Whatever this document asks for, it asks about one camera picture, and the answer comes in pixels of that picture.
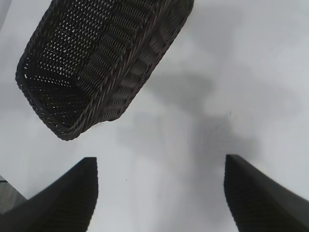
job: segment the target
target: black plastic weave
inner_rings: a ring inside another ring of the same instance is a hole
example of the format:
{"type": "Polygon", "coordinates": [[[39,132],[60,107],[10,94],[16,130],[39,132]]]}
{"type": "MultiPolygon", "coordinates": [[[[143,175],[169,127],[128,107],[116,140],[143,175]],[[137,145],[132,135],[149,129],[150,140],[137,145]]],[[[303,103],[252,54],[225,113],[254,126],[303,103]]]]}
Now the black plastic weave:
{"type": "Polygon", "coordinates": [[[98,198],[96,158],[85,158],[55,183],[0,217],[1,232],[86,232],[98,198]]]}
{"type": "Polygon", "coordinates": [[[194,0],[53,0],[17,67],[40,119],[72,140],[118,119],[164,56],[194,0]]]}
{"type": "Polygon", "coordinates": [[[228,155],[225,196],[240,232],[309,232],[309,202],[228,155]]]}

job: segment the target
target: basket side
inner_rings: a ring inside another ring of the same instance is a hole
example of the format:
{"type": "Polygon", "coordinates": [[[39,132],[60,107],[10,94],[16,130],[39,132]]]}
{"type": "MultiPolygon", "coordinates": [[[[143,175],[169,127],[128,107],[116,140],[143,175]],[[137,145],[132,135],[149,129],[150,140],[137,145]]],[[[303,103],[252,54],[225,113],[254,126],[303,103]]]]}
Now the basket side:
{"type": "Polygon", "coordinates": [[[111,17],[110,30],[117,31],[117,33],[105,33],[99,48],[101,51],[108,51],[108,54],[115,55],[116,62],[111,62],[108,69],[102,69],[98,65],[100,64],[98,60],[105,60],[105,55],[98,52],[91,57],[82,75],[88,77],[88,82],[93,80],[93,86],[97,85],[98,91],[91,97],[88,111],[81,115],[72,133],[80,134],[98,122],[112,121],[121,116],[180,32],[194,3],[193,0],[129,0],[127,2],[140,5],[152,2],[152,4],[146,4],[150,9],[149,14],[141,17],[143,20],[136,19],[142,15],[136,12],[135,17],[131,15],[130,18],[126,15],[126,20],[121,20],[120,16],[125,14],[124,11],[130,9],[126,5],[119,8],[122,12],[115,12],[115,15],[111,17]],[[135,33],[126,43],[121,43],[121,40],[117,38],[125,38],[122,32],[136,21],[139,22],[139,26],[134,28],[135,33]],[[118,49],[104,50],[106,45],[111,43],[113,48],[119,48],[122,52],[117,53],[118,49]],[[90,73],[96,71],[97,76],[104,76],[106,70],[111,75],[104,81],[90,78],[90,73]]]}

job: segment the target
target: white surface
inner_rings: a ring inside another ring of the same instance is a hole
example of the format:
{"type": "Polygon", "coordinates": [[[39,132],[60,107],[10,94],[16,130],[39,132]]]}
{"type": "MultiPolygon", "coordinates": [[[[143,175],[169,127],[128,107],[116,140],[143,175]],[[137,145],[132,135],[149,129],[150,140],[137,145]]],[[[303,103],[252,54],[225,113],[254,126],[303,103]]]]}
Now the white surface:
{"type": "Polygon", "coordinates": [[[237,153],[309,199],[309,3],[196,0],[127,112],[56,138],[14,73],[50,0],[14,0],[0,33],[0,171],[26,197],[97,156],[90,232],[236,232],[223,192],[237,153]]]}

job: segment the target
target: woven basket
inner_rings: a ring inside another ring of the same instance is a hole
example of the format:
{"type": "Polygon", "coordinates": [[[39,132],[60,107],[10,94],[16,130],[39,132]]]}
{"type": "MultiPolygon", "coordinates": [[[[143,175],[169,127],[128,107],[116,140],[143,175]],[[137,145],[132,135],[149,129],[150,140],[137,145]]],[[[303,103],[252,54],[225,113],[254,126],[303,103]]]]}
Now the woven basket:
{"type": "Polygon", "coordinates": [[[17,66],[40,119],[72,140],[118,119],[164,56],[194,0],[53,0],[17,66]]]}
{"type": "Polygon", "coordinates": [[[86,232],[98,199],[96,158],[84,158],[56,182],[0,217],[1,232],[86,232]]]}

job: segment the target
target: black wicker basket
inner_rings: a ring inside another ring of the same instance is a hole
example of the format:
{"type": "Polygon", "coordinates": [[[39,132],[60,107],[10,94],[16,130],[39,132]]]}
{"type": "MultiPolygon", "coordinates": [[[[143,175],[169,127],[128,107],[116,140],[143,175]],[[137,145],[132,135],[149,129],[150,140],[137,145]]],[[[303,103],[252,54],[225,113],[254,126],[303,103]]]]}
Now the black wicker basket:
{"type": "Polygon", "coordinates": [[[309,232],[309,202],[240,156],[226,157],[224,189],[240,232],[309,232]]]}
{"type": "Polygon", "coordinates": [[[98,198],[96,158],[85,158],[52,185],[1,215],[1,232],[86,232],[98,198]]]}
{"type": "Polygon", "coordinates": [[[72,140],[118,119],[172,44],[194,0],[53,0],[16,81],[40,119],[72,140]]]}

